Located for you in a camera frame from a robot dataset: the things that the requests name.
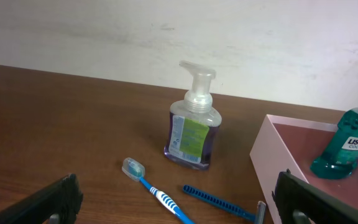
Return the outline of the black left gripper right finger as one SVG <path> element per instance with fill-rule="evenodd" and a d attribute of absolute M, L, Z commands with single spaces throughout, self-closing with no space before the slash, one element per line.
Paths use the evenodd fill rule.
<path fill-rule="evenodd" d="M 282 223 L 358 224 L 358 210 L 295 177 L 280 172 L 272 192 Z"/>

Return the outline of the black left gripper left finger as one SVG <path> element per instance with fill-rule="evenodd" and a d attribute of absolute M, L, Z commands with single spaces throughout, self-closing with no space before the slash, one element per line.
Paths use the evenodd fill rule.
<path fill-rule="evenodd" d="M 0 211 L 0 223 L 43 223 L 57 215 L 59 223 L 74 223 L 83 201 L 77 176 L 68 174 Z"/>

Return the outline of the teal mouthwash bottle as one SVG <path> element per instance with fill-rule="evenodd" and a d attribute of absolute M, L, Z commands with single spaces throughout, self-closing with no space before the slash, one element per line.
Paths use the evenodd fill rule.
<path fill-rule="evenodd" d="M 310 170 L 322 179 L 343 179 L 357 167 L 357 161 L 358 108 L 353 108 L 344 113 L 332 140 Z"/>

